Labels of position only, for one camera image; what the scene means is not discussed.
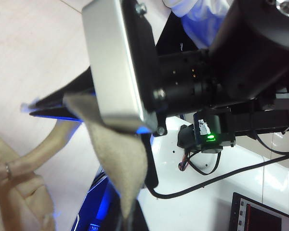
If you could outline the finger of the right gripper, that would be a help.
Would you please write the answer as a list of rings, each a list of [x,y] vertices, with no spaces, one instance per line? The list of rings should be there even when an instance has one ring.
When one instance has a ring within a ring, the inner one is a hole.
[[[88,67],[84,72],[77,76],[70,83],[51,93],[50,95],[38,100],[35,108],[50,108],[63,105],[63,97],[70,93],[94,93],[94,84],[91,68]]]
[[[35,117],[44,117],[44,118],[52,118],[52,119],[61,119],[61,120],[69,120],[69,121],[81,121],[76,115],[71,113],[66,107],[58,107],[58,108],[47,108],[36,110],[29,113],[30,116]]]

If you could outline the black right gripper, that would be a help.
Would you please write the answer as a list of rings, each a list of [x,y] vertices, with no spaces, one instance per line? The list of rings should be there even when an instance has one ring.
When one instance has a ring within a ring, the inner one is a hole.
[[[171,13],[158,41],[135,0],[121,3],[132,63],[135,99],[140,103],[134,133],[158,134],[166,118],[209,106],[214,82],[209,79],[207,51],[196,46]]]

